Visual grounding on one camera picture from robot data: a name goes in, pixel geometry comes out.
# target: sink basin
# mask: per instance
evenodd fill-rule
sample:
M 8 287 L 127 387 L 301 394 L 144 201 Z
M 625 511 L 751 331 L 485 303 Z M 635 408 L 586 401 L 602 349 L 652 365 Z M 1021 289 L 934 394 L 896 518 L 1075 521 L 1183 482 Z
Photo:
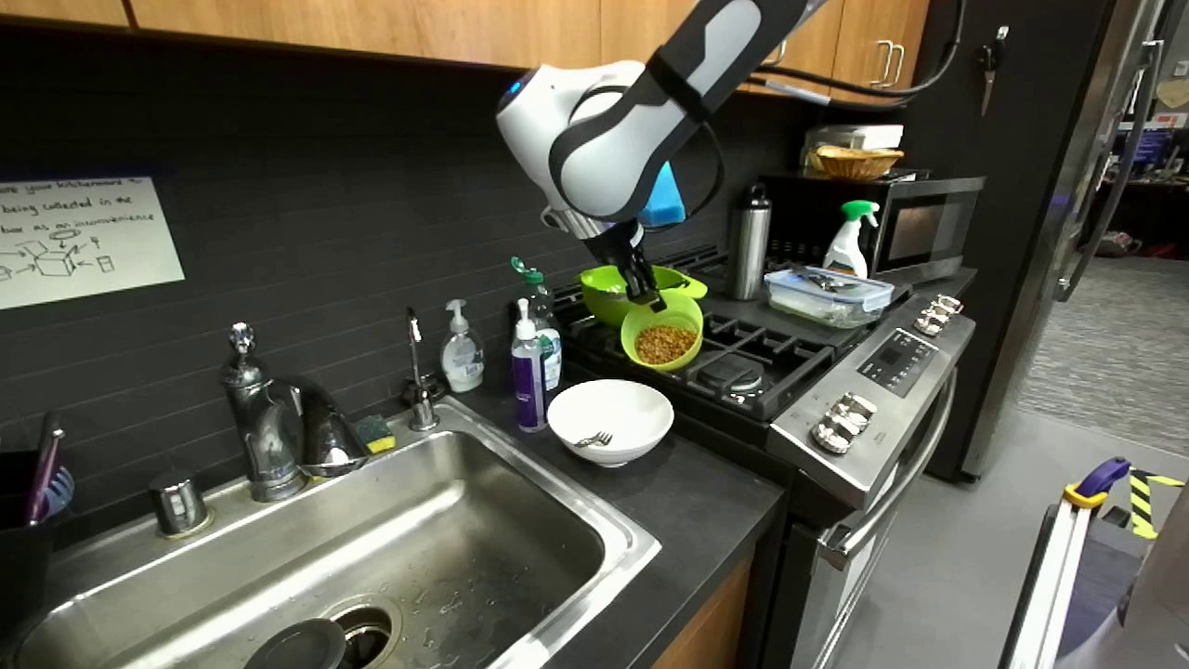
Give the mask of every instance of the sink basin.
M 288 503 L 226 482 L 194 534 L 138 521 L 65 554 L 20 666 L 226 669 L 308 620 L 358 666 L 547 666 L 663 546 L 461 401 L 439 419 L 394 417 L 400 449 Z

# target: spray bottle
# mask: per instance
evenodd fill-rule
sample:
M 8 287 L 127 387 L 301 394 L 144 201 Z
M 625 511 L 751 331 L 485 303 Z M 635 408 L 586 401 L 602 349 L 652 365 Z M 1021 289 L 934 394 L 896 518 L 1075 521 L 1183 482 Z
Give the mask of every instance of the spray bottle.
M 845 201 L 845 228 L 833 233 L 823 267 L 830 270 L 851 270 L 867 279 L 867 258 L 857 249 L 862 222 L 877 228 L 877 201 Z

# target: sponge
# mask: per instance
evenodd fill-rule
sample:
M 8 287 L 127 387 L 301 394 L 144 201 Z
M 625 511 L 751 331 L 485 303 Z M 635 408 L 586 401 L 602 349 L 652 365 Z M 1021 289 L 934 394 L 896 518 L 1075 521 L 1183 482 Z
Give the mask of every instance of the sponge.
M 398 435 L 374 414 L 358 419 L 358 438 L 368 448 L 371 458 L 398 449 Z

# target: black backsplash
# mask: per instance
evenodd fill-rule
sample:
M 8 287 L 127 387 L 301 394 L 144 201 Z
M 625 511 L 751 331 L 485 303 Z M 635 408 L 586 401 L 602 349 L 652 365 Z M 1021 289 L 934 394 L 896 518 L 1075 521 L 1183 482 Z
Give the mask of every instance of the black backsplash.
M 591 264 L 543 231 L 495 106 L 513 72 L 336 52 L 187 45 L 0 26 L 0 179 L 153 175 L 187 282 L 0 313 L 0 449 L 44 408 L 66 423 L 80 497 L 66 527 L 144 503 L 158 481 L 237 467 L 220 389 L 226 324 L 248 320 L 280 377 L 322 382 L 347 414 L 408 377 L 405 305 L 439 360 L 445 298 L 466 298 L 507 382 L 509 258 L 555 287 Z M 734 199 L 789 168 L 819 113 L 744 96 L 715 123 L 725 195 L 654 258 L 721 247 Z M 688 199 L 711 143 L 680 157 Z

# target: wooden cabinet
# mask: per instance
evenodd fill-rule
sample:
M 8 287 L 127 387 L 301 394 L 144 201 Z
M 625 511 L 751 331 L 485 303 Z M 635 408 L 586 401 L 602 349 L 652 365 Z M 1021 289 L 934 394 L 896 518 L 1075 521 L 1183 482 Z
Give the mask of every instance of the wooden cabinet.
M 841 30 L 845 30 L 845 0 L 824 0 L 794 34 L 779 41 L 772 64 L 833 80 Z M 791 83 L 791 85 L 830 96 L 830 85 L 815 85 L 815 83 Z
M 696 10 L 696 0 L 602 0 L 602 64 L 648 61 Z
M 599 4 L 574 0 L 132 0 L 140 30 L 507 69 L 599 64 Z
M 688 669 L 688 666 L 736 669 L 739 666 L 751 563 L 756 563 L 756 554 L 747 554 L 721 579 L 721 586 L 685 624 L 685 632 L 667 646 L 667 656 L 654 663 L 654 669 Z
M 835 80 L 902 91 L 914 83 L 928 0 L 841 0 Z
M 870 85 L 908 91 L 918 72 L 928 0 L 824 0 L 779 50 L 776 64 Z M 851 106 L 877 96 L 845 95 L 791 80 L 789 85 Z
M 0 0 L 0 17 L 47 19 L 47 21 L 132 26 L 122 0 Z

